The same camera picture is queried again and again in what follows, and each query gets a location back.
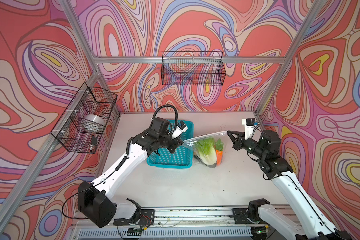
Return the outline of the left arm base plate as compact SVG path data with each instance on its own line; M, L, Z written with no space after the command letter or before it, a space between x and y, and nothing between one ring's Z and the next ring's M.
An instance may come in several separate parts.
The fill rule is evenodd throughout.
M142 209L138 210L130 219L114 219L114 226L150 226L154 223L155 210Z

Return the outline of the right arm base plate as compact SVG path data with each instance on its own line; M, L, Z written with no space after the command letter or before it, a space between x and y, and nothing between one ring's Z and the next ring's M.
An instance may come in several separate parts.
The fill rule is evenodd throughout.
M253 208L233 208L232 214L229 215L229 218L233 218L235 224L267 224L267 222L260 219L257 210Z

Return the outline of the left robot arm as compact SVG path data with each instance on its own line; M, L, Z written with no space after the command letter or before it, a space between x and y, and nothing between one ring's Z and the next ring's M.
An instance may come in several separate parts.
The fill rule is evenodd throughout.
M106 226L114 218L135 220L141 215L133 200L112 202L112 198L126 177L152 153L166 148L173 154L184 143L181 135L188 129L186 123L175 123L171 131L169 125L168 120L153 118L146 130L129 139L125 153L108 170L91 183L79 185L78 209L97 227Z

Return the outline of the clear zip top bag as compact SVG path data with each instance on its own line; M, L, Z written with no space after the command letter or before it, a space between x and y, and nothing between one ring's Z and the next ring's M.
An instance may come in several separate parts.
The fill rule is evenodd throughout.
M207 134L184 140L182 147L193 151L193 156L209 168L221 165L225 149L227 131Z

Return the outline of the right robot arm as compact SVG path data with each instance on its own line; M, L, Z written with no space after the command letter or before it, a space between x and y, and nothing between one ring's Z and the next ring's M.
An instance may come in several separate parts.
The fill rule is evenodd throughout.
M299 220L294 223L278 212L265 199L250 202L247 216L256 222L270 224L287 240L350 240L347 231L340 231L320 211L304 190L290 164L279 155L281 139L278 133L264 130L259 140L253 140L244 132L227 132L233 142L233 149L246 150L257 157L256 162L266 180L271 181L282 193Z

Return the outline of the green lettuce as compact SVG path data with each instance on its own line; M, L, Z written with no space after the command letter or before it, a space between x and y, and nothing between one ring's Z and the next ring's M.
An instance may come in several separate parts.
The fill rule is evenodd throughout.
M196 157L206 166L214 168L217 164L215 140L207 138L195 143Z

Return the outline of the orange carrot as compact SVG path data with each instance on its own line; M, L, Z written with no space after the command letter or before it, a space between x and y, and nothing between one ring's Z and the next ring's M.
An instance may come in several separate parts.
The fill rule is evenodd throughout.
M224 143L221 139L218 139L215 143L215 150L217 155L217 166L219 166L222 162L223 158L223 149L224 149Z

